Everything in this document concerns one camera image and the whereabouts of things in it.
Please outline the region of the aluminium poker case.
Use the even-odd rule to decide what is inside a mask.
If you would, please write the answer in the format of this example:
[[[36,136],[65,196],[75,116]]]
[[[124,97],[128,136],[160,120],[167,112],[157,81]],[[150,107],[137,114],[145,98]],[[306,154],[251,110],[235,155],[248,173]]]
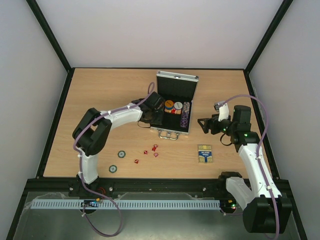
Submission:
[[[151,128],[157,130],[159,138],[175,141],[189,134],[198,82],[197,75],[157,71],[157,93],[164,98],[163,118]]]

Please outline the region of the green poker chip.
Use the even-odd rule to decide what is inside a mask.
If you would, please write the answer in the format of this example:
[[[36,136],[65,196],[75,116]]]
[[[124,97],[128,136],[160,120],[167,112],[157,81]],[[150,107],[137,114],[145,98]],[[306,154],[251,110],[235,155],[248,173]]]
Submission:
[[[115,173],[117,171],[117,169],[118,168],[116,165],[111,165],[108,170],[110,173]]]
[[[119,158],[124,158],[124,157],[126,156],[126,152],[123,151],[123,150],[120,150],[120,151],[117,153],[117,156],[118,156]]]

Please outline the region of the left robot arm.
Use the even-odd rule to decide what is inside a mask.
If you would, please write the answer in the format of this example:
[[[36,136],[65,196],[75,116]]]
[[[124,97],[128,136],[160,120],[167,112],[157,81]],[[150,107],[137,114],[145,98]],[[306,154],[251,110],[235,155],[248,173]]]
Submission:
[[[111,130],[133,122],[160,124],[164,104],[165,99],[154,91],[113,110],[98,111],[94,107],[87,110],[72,133],[73,149],[79,157],[79,178],[88,185],[98,178],[98,154]]]

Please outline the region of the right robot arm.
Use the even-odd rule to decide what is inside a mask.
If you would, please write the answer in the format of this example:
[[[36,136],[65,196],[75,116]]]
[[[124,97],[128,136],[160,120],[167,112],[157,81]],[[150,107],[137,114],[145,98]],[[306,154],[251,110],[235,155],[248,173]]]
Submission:
[[[259,135],[251,130],[251,108],[236,105],[233,115],[224,104],[210,118],[197,120],[204,133],[222,133],[230,137],[236,152],[242,159],[250,185],[235,172],[225,172],[225,179],[218,183],[218,191],[234,197],[242,209],[242,219],[249,233],[284,233],[292,203],[282,196],[276,187],[259,146]]]

